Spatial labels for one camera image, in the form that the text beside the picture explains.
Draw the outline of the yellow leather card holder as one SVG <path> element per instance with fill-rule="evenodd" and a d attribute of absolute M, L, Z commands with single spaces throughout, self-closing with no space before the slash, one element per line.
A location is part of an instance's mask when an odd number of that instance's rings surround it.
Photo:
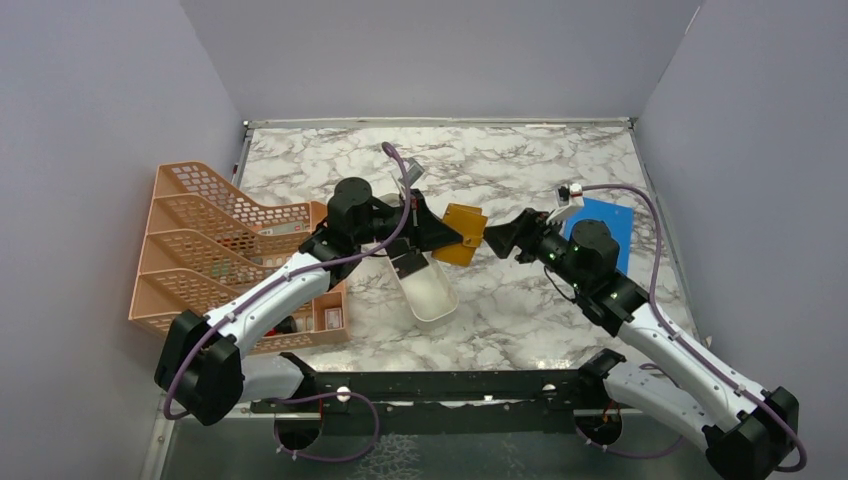
<path fill-rule="evenodd" d="M 458 267 L 470 266 L 476 250 L 483 243 L 488 217 L 480 207 L 449 203 L 442 221 L 459 233 L 461 240 L 434 250 L 432 258 Z"/>

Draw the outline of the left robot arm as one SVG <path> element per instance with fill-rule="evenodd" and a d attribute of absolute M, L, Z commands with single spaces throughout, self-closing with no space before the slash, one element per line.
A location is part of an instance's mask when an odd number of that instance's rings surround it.
<path fill-rule="evenodd" d="M 393 207 L 358 177 L 335 187 L 327 215 L 296 253 L 271 276 L 203 315 L 190 310 L 171 323 L 154 373 L 166 393 L 169 420 L 191 415 L 204 425 L 223 419 L 237 404 L 279 399 L 298 411 L 313 401 L 314 384 L 286 358 L 252 361 L 263 336 L 304 304 L 329 292 L 367 257 L 398 240 L 429 252 L 464 241 L 433 214 L 418 190 Z"/>

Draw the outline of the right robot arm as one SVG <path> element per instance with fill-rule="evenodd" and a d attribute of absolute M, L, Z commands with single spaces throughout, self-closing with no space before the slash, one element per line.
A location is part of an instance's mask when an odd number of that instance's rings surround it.
<path fill-rule="evenodd" d="M 581 220 L 564 237 L 546 213 L 526 209 L 487 227 L 483 238 L 501 259 L 518 248 L 518 262 L 541 262 L 573 287 L 591 323 L 667 376 L 654 379 L 606 350 L 580 369 L 577 393 L 585 404 L 613 400 L 642 411 L 698 447 L 724 479 L 764 479 L 778 471 L 793 449 L 797 398 L 746 378 L 654 309 L 647 291 L 618 270 L 619 244 L 605 223 Z"/>

